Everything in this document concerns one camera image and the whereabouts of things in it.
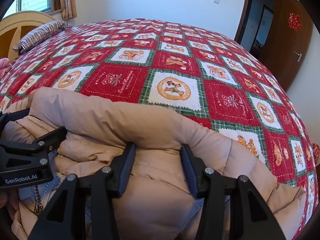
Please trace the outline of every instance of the red patterned blanket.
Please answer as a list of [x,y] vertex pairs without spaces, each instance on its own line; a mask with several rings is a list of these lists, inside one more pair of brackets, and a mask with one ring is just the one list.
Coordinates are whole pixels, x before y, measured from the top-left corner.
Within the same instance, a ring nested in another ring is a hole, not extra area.
[[146,19],[74,27],[13,62],[0,106],[40,86],[173,108],[247,147],[279,182],[303,187],[302,227],[317,205],[305,126],[267,68],[226,36]]

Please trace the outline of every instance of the wooden headboard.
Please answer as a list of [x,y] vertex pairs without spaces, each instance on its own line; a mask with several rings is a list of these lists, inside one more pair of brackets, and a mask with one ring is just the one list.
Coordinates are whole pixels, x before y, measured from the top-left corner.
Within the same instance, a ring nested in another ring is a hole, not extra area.
[[36,11],[22,11],[2,19],[0,22],[0,58],[7,57],[13,61],[18,56],[18,51],[12,47],[29,31],[54,20],[55,18],[48,14]]

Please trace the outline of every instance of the zipper teeth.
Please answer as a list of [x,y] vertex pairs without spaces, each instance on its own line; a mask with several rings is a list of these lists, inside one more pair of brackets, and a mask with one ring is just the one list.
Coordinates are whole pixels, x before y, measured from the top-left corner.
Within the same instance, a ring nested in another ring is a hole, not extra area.
[[41,203],[41,200],[40,200],[39,190],[38,190],[38,186],[37,186],[37,185],[33,186],[33,194],[34,194],[34,197],[35,197],[35,209],[34,209],[34,213],[35,213],[37,216],[40,216],[40,214],[41,214],[42,211],[43,211],[43,206],[42,206],[42,203]]

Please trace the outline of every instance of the tan down jacket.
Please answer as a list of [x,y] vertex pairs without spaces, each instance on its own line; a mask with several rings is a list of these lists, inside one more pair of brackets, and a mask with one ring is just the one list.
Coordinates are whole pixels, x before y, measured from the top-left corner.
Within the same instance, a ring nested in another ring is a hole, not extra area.
[[[213,130],[161,106],[112,102],[68,90],[40,88],[6,111],[30,108],[30,114],[6,125],[2,139],[31,143],[64,126],[68,135],[51,153],[53,182],[39,186],[45,206],[65,176],[95,173],[122,154],[128,141],[137,153],[128,187],[113,201],[123,240],[189,240],[196,236],[203,200],[189,193],[179,150],[189,144],[193,153],[224,176],[247,175],[269,205],[287,239],[292,239],[304,212],[306,193],[277,183],[277,178],[245,147]],[[19,210],[12,225],[27,239],[35,222],[32,188],[19,190]],[[87,232],[90,239],[90,214]],[[229,221],[225,221],[225,235]]]

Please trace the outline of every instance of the checkered blanket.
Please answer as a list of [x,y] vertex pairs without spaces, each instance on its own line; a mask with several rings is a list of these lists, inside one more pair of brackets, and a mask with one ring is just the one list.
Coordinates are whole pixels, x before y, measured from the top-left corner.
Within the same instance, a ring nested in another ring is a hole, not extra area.
[[239,44],[189,25],[131,19],[67,29],[13,62],[0,106],[40,86],[173,108],[246,147],[315,209],[310,140],[273,75]]

